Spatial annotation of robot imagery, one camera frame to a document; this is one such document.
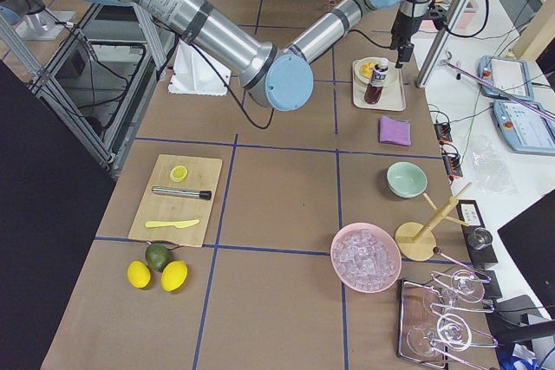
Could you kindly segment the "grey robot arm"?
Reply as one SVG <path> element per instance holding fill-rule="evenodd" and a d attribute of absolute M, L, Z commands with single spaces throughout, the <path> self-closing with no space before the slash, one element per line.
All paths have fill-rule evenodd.
<path fill-rule="evenodd" d="M 1 16 L 23 40 L 50 41 L 62 31 L 60 19 L 42 0 L 1 0 Z"/>
<path fill-rule="evenodd" d="M 347 35 L 369 12 L 397 7 L 390 47 L 397 63 L 408 62 L 411 36 L 431 0 L 342 0 L 284 49 L 258 42 L 207 0 L 117 0 L 136 3 L 238 75 L 240 85 L 262 107 L 279 111 L 303 106 L 313 91 L 311 63 Z"/>

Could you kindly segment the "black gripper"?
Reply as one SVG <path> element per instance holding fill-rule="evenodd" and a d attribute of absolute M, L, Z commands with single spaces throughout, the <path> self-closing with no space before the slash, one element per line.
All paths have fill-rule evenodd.
<path fill-rule="evenodd" d="M 419 29 L 419 18 L 397 14 L 391 28 L 390 50 L 399 50 L 411 43 L 412 35 Z"/>

